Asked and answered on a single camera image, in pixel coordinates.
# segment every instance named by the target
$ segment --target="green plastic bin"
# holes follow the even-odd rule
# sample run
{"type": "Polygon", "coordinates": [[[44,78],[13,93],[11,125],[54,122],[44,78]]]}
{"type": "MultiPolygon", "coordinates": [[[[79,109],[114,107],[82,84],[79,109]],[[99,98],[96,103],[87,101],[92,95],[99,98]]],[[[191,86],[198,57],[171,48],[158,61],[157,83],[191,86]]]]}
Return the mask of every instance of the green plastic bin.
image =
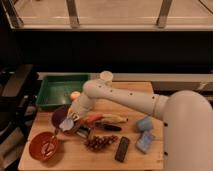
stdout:
{"type": "Polygon", "coordinates": [[[46,76],[36,100],[36,105],[43,110],[54,110],[62,105],[70,105],[70,93],[82,91],[89,75],[46,76]]]}

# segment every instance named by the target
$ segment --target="orange object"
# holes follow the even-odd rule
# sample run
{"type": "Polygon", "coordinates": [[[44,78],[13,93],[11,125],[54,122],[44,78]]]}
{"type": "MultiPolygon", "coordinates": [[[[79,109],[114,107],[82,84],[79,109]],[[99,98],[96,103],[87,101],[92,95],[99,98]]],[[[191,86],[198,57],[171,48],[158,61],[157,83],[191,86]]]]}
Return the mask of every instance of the orange object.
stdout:
{"type": "Polygon", "coordinates": [[[77,99],[80,95],[81,95],[81,93],[80,93],[79,91],[73,91],[73,92],[70,94],[70,100],[75,100],[75,99],[77,99]]]}
{"type": "Polygon", "coordinates": [[[32,158],[39,161],[49,160],[58,148],[58,139],[52,132],[36,135],[30,143],[29,152],[32,158]]]}

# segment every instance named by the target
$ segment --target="blue cup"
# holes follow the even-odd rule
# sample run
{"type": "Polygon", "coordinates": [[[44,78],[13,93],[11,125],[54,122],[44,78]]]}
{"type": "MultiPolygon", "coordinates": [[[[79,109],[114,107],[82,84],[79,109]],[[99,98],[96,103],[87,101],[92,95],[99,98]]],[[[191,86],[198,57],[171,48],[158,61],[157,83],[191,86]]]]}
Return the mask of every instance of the blue cup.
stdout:
{"type": "Polygon", "coordinates": [[[155,136],[152,135],[149,131],[145,131],[142,137],[137,141],[136,147],[146,154],[152,144],[152,141],[154,140],[155,136]]]}
{"type": "Polygon", "coordinates": [[[149,130],[153,129],[152,121],[148,116],[137,121],[136,126],[140,132],[149,131],[149,130]]]}

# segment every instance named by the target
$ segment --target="wooden table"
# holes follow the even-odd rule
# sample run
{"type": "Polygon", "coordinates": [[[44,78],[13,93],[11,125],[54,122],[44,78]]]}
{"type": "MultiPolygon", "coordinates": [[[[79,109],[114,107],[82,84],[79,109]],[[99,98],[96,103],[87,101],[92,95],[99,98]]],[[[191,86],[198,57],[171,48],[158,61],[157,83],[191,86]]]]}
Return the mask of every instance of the wooden table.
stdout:
{"type": "MultiPolygon", "coordinates": [[[[113,87],[139,90],[146,92],[153,92],[152,86],[148,82],[115,82],[113,87]]],[[[114,160],[115,152],[119,141],[116,141],[111,146],[102,152],[88,151],[84,146],[84,139],[78,135],[66,136],[63,133],[58,134],[60,146],[55,154],[47,162],[39,162],[31,158],[29,155],[29,144],[34,136],[43,131],[54,131],[51,124],[51,112],[38,112],[37,117],[33,123],[28,141],[25,145],[22,154],[19,170],[21,171],[35,171],[35,170],[162,170],[163,169],[163,142],[162,142],[162,123],[152,118],[154,129],[151,131],[156,140],[151,145],[148,154],[143,154],[136,149],[135,143],[140,137],[140,133],[135,131],[135,122],[145,115],[137,111],[131,110],[127,107],[115,104],[107,100],[98,100],[95,108],[89,114],[103,112],[118,114],[128,117],[127,123],[122,123],[122,131],[119,133],[104,132],[102,130],[95,130],[96,135],[117,135],[119,138],[126,136],[131,140],[130,146],[124,163],[114,160]]]]}

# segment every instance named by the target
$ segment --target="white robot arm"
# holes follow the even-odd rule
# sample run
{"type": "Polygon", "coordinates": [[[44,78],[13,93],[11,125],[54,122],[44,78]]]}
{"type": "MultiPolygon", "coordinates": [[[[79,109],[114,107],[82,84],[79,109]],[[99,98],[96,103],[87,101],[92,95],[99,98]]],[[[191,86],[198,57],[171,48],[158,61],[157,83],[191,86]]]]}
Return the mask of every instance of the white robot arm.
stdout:
{"type": "Polygon", "coordinates": [[[83,93],[71,105],[83,117],[96,99],[108,99],[164,122],[164,170],[213,170],[213,110],[208,101],[193,91],[170,97],[115,89],[102,79],[84,84],[83,93]]]}

